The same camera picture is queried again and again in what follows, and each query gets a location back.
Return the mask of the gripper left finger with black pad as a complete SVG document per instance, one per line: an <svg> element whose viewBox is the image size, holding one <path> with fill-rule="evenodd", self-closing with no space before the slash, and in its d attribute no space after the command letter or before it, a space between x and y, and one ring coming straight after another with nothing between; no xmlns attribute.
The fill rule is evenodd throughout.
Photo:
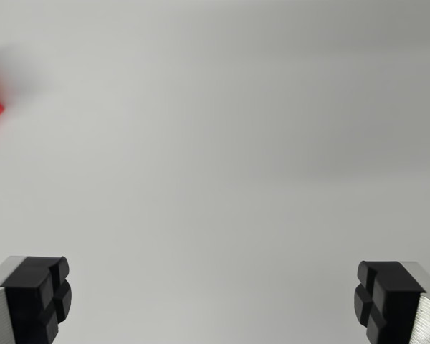
<svg viewBox="0 0 430 344"><path fill-rule="evenodd" d="M0 264L0 343L54 342L72 302L66 257L10 256Z"/></svg>

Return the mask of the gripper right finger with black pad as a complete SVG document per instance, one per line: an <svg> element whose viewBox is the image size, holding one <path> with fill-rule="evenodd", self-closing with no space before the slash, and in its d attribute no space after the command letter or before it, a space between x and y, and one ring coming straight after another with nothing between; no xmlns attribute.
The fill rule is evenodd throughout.
<svg viewBox="0 0 430 344"><path fill-rule="evenodd" d="M417 262L362 261L354 309L374 344L430 343L430 274Z"/></svg>

